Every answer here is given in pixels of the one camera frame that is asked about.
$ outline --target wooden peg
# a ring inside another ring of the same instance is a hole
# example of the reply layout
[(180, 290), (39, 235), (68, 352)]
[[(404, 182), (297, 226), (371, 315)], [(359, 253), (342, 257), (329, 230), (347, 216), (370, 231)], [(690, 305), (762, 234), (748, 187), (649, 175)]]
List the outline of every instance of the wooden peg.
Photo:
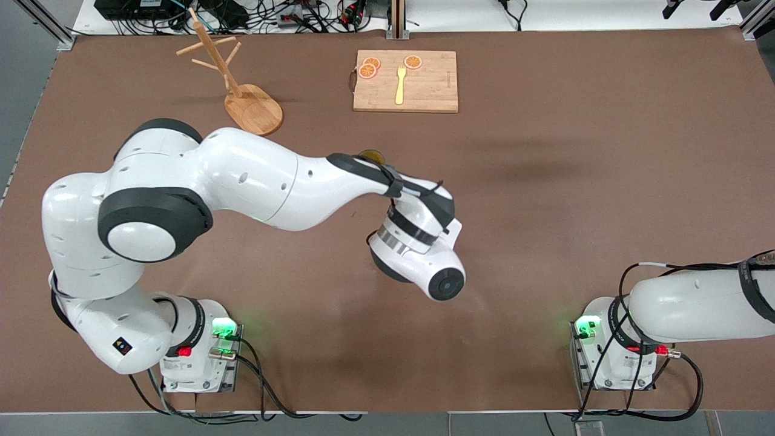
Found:
[(211, 68), (213, 70), (218, 70), (218, 67), (216, 67), (215, 65), (208, 64), (207, 62), (202, 62), (199, 59), (191, 59), (191, 62), (193, 62), (193, 63), (195, 63), (197, 65), (201, 65), (202, 67), (207, 67), (207, 68)]
[[(212, 41), (212, 45), (217, 46), (218, 44), (228, 43), (229, 41), (236, 41), (236, 36), (229, 36), (228, 38), (221, 38), (220, 40)], [(188, 46), (184, 49), (180, 49), (175, 52), (176, 55), (181, 56), (182, 54), (190, 53), (198, 48), (202, 48), (205, 45), (203, 43), (196, 43), (192, 46)]]
[(232, 52), (229, 53), (229, 57), (226, 58), (226, 65), (228, 65), (232, 59), (234, 59), (234, 55), (237, 54), (237, 51), (239, 50), (239, 47), (242, 46), (242, 43), (237, 43), (237, 45), (234, 46), (232, 49)]

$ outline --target cable plug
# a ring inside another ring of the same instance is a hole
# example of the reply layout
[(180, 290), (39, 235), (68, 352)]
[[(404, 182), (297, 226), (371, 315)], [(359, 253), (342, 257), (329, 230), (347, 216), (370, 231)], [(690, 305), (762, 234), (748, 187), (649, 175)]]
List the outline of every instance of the cable plug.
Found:
[(680, 358), (681, 352), (674, 349), (674, 348), (668, 348), (665, 345), (657, 345), (656, 350), (654, 351), (656, 355), (662, 356), (665, 358)]

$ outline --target metal frame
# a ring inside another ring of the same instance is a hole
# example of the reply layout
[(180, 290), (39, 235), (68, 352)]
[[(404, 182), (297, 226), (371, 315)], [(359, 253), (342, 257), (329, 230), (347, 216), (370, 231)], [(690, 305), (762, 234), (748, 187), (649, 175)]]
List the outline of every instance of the metal frame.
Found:
[(742, 36), (753, 41), (775, 28), (775, 0), (763, 0), (740, 23)]
[(49, 35), (59, 41), (57, 51), (70, 51), (75, 44), (75, 38), (70, 35), (67, 28), (62, 26), (56, 18), (48, 12), (37, 0), (13, 0), (20, 8), (27, 12), (27, 15), (43, 27)]
[(406, 29), (406, 0), (391, 0), (390, 25), (387, 27), (389, 40), (408, 40)]

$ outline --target wooden cutting board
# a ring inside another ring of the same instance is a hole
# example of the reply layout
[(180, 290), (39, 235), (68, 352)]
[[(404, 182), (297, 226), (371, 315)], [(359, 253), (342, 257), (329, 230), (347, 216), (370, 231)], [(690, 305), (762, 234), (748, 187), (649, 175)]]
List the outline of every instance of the wooden cutting board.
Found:
[[(406, 71), (404, 103), (395, 104), (398, 66), (410, 54), (422, 58), (422, 66)], [(357, 66), (367, 57), (380, 60), (377, 75), (357, 77), (353, 110), (364, 112), (457, 113), (457, 58), (454, 51), (358, 50)]]

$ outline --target brown tabletop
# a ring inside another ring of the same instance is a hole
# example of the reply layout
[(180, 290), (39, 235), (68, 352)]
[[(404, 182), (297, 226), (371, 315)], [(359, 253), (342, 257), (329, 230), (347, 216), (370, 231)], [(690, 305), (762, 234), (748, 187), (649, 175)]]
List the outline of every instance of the brown tabletop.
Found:
[[(448, 303), (372, 264), (364, 239), (388, 205), (378, 196), (302, 233), (216, 213), (185, 253), (147, 268), (148, 292), (216, 299), (245, 323), (297, 410), (576, 408), (567, 323), (614, 295), (627, 265), (775, 245), (775, 88), (736, 28), (238, 38), (237, 81), (285, 112), (272, 140), (310, 156), (376, 148), (400, 171), (443, 179), (463, 222), (468, 283)], [(217, 74), (174, 54), (194, 42), (85, 37), (59, 56), (0, 209), (1, 411), (145, 408), (54, 316), (40, 200), (59, 177), (109, 168), (148, 119), (233, 125)], [(393, 48), (455, 50), (460, 113), (353, 112), (357, 50)], [(635, 271), (627, 289), (658, 272)], [(703, 408), (775, 409), (774, 345), (682, 344), (705, 376)], [(685, 366), (634, 406), (688, 407)], [(241, 374), (237, 393), (200, 395), (197, 408), (256, 410), (257, 384)], [(624, 398), (595, 393), (590, 405)]]

